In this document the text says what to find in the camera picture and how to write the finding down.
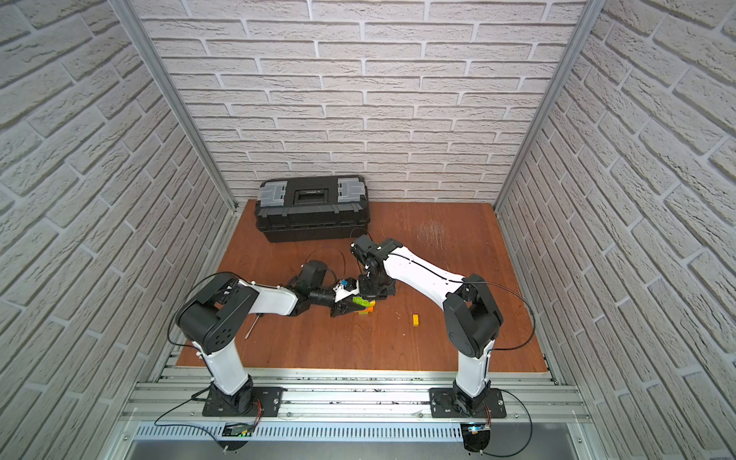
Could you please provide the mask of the green long lego brick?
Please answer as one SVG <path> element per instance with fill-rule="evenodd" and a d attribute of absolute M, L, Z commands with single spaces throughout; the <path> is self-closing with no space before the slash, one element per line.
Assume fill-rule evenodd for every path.
<path fill-rule="evenodd" d="M 362 297 L 359 297 L 359 296 L 354 296 L 352 298 L 352 302 L 355 305 L 362 306 L 364 308 L 373 308 L 375 306 L 375 304 L 376 304 L 376 301 L 375 300 L 366 300 L 366 299 L 363 299 Z"/>

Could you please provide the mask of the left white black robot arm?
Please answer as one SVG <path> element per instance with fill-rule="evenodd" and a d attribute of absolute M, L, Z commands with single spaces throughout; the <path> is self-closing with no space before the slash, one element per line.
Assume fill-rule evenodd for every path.
<path fill-rule="evenodd" d="M 262 410 L 259 393 L 243 368 L 235 343 L 249 314 L 298 316 L 317 305 L 328 307 L 331 316 L 337 317 L 373 309 L 376 302 L 360 294 L 354 278 L 337 280 L 329 289 L 324 287 L 328 271 L 324 263 L 310 261 L 287 285 L 277 287 L 219 272 L 179 308 L 174 322 L 211 374 L 204 416 L 248 416 Z"/>

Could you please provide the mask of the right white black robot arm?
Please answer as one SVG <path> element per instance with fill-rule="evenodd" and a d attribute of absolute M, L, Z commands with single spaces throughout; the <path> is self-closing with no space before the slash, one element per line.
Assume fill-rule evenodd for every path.
<path fill-rule="evenodd" d="M 448 339 L 458 351 L 453 381 L 453 408 L 471 417 L 489 393 L 489 361 L 503 324 L 498 303 L 485 280 L 464 277 L 421 259 L 398 241 L 374 243 L 363 235 L 351 252 L 365 269 L 372 289 L 393 289 L 397 281 L 419 291 L 443 312 Z"/>

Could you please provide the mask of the black plastic toolbox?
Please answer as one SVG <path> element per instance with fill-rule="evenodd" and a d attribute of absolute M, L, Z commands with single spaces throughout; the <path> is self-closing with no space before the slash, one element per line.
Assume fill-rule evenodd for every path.
<path fill-rule="evenodd" d="M 363 176 L 277 178 L 261 184 L 255 223 L 271 243 L 348 239 L 371 220 Z"/>

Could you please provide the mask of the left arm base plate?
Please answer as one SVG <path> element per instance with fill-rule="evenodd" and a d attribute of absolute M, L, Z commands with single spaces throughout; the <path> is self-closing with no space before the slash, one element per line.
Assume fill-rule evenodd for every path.
<path fill-rule="evenodd" d="M 234 395 L 226 395 L 213 384 L 205 400 L 204 417 L 255 417 L 274 418 L 281 406 L 283 387 L 248 387 Z"/>

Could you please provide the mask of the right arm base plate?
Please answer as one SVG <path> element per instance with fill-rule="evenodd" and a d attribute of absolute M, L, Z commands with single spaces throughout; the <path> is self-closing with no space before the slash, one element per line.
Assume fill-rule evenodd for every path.
<path fill-rule="evenodd" d="M 487 387 L 478 396 L 469 397 L 457 388 L 429 389 L 429 408 L 435 419 L 482 418 L 505 419 L 507 411 L 501 391 Z"/>

